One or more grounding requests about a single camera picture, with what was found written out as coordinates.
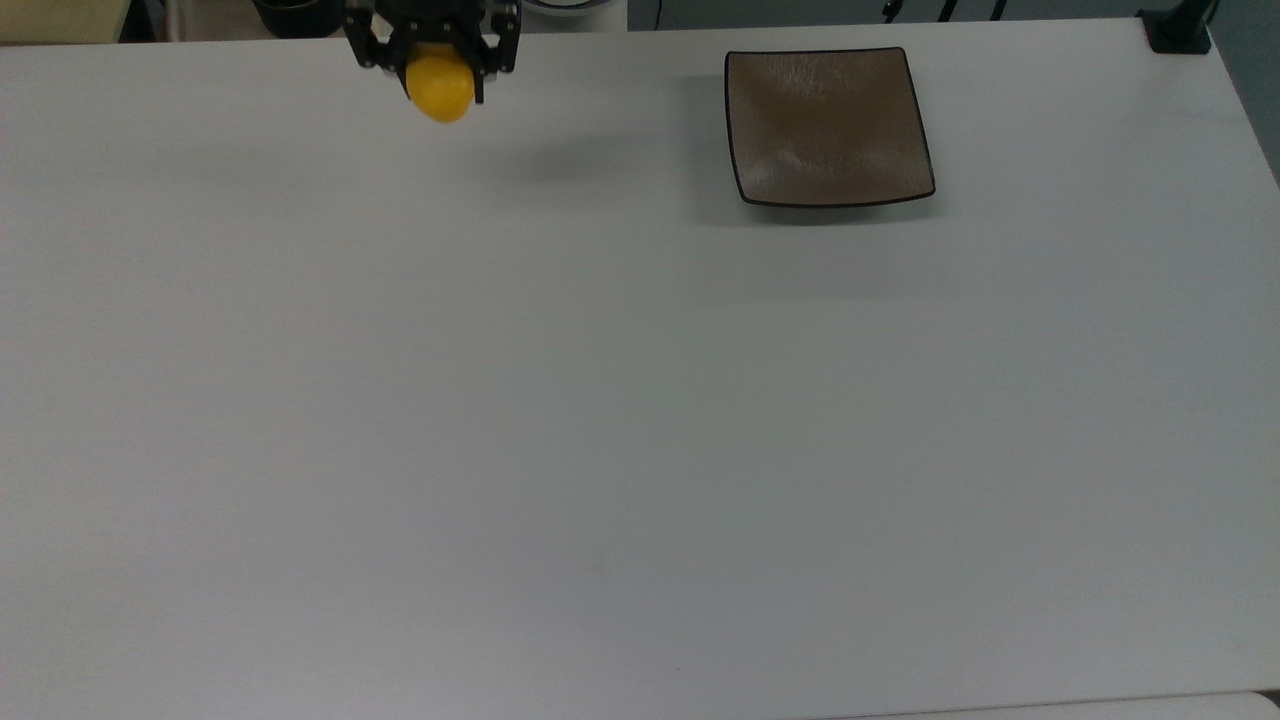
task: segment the black container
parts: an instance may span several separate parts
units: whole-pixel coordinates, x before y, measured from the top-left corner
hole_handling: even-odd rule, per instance
[[[342,27],[343,0],[253,0],[275,37],[328,37]]]

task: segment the lemon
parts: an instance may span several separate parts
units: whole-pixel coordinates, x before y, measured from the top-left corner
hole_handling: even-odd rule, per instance
[[[448,45],[419,45],[404,67],[404,88],[419,110],[439,123],[467,113],[476,95],[471,65]]]

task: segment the gray wall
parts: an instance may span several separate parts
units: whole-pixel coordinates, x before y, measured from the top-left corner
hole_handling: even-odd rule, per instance
[[[882,0],[660,0],[662,28],[883,22]],[[932,22],[943,0],[906,0],[897,22]],[[630,0],[631,29],[653,28],[659,0]],[[1175,0],[1009,0],[1005,19],[1133,17]],[[984,20],[993,0],[960,0],[955,20]],[[1222,0],[1213,36],[1271,172],[1280,178],[1280,0]]]

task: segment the brown plate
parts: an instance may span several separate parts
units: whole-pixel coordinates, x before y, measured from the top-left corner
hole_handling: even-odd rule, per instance
[[[936,190],[901,47],[730,53],[724,110],[748,202],[851,208]]]

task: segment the cable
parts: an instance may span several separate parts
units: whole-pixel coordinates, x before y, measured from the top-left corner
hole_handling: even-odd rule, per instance
[[[884,3],[884,9],[881,10],[881,14],[884,15],[884,24],[893,22],[893,18],[902,12],[902,3],[905,1],[906,0],[888,0],[888,3]]]

